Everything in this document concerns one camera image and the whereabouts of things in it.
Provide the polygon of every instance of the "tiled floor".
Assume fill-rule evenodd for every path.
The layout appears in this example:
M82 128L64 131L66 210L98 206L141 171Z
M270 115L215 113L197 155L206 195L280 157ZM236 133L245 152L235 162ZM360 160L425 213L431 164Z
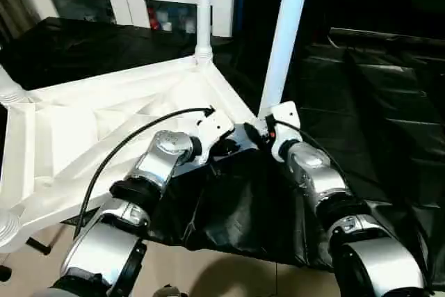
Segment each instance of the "tiled floor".
M38 240L55 241L47 257L28 246L7 256L4 264L13 268L13 276L0 283L0 296L28 297L50 287L58 278L72 234L71 227L62 225L41 231L36 236ZM329 273L279 264L277 276L276 286L274 263L150 243L132 296L152 297L166 284L176 285L190 297L271 297L275 296L276 287L279 297L340 296L335 278Z

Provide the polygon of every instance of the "silver metal casing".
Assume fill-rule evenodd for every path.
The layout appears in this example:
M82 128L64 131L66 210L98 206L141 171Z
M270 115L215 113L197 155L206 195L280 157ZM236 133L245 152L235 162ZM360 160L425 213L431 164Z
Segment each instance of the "silver metal casing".
M423 288L422 272L410 252L397 240L369 239L348 243L362 261L376 297L395 289Z
M133 234L96 223L70 249L61 275L75 273L88 279L100 273L104 283L113 287L137 242L138 237Z
M317 206L330 196L350 194L341 175L330 167L329 157L307 143L293 144L287 153L287 163L296 182L304 188L307 202L315 214Z
M158 131L146 153L135 164L127 178L142 177L155 183L163 193L175 167L193 153L191 137L184 132Z

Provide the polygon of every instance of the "black cable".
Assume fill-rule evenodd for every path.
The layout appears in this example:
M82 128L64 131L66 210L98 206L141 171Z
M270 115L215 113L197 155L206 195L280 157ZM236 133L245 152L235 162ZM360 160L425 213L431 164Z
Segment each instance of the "black cable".
M143 133L145 130L149 129L150 127L153 127L154 125L157 125L158 123L163 122L169 118L173 118L173 117L181 115L181 114L193 113L193 112L197 112L197 111L203 111L206 115L209 115L214 112L214 109L211 109L211 108L189 108L189 109L182 109L180 111L175 111L173 113L162 116L161 118L151 121L150 123L147 123L146 125L143 125L139 129L133 131L122 142L120 142L110 153L108 153L108 155L101 162L99 167L96 169L96 172L92 176L90 184L88 185L88 188L86 190L85 197L83 198L81 210L79 212L79 220L77 221L76 229L74 231L74 239L79 235L79 233L81 231L83 217L85 216L86 209L88 208L88 203L90 201L92 189L95 186L97 179L99 179L99 176L102 173L102 171L104 170L106 164L115 156L115 154L118 153L119 150L122 149L129 141L131 141L137 135Z
M345 181L345 183L348 183L347 179L346 179L346 173L341 168L341 166L338 163L338 161L335 160L335 158L318 141L316 141L314 137L310 136L307 132L301 130L300 128L295 127L293 125L290 125L287 122L283 122L283 121L280 121L280 120L275 120L275 123L277 123L279 125L284 125L284 126L289 127L289 128L291 128L291 129L293 129L295 131L300 132L304 137L307 137L309 139L309 141L311 141L313 144L315 144L315 146L318 147L318 149L323 150L324 153L326 153L326 155L331 160L332 164L338 170L340 175L343 177L343 180ZM406 210L408 216L410 216L410 218L414 221L414 224L417 227L418 233L420 234L421 238L423 239L423 242L425 243L427 255L426 255L426 259L425 259L425 257L423 257L423 261L424 261L423 265L424 265L424 268L425 268L425 271L426 271L426 273L424 273L424 276L425 276L426 284L427 284L429 290L432 290L431 289L432 271L430 270L430 267L433 264L433 260L432 260L432 255L431 255L431 252L430 252L430 245L429 245L428 234L426 233L426 231L423 228L423 225L420 223L419 219L416 217L416 214L415 214L415 212L414 212L414 210L412 208L412 205L409 203L409 201L406 198L404 198L404 202L405 202L405 210Z

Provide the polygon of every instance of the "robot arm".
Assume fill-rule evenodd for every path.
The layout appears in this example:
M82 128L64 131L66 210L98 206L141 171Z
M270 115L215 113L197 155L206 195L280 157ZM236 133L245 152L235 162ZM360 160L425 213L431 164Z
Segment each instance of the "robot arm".
M275 132L273 156L286 164L327 233L342 296L423 296L423 275L413 256L351 193L329 156L276 123L299 129L295 104L273 107L266 120Z
M205 118L193 135L159 131L129 174L81 230L53 287L34 297L124 297L134 287L147 246L150 217L176 168L205 163L221 136L233 129L222 112Z

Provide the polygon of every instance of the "white pole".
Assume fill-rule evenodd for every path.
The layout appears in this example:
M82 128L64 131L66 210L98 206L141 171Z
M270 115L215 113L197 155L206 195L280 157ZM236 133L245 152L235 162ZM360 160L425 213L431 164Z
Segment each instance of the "white pole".
M198 0L196 62L198 65L206 65L211 61L212 57L210 45L210 0Z
M25 90L13 81L7 71L3 69L3 66L0 65L0 103L8 105L23 99L25 95Z
M261 111L281 102L305 0L281 0L277 28L259 106Z

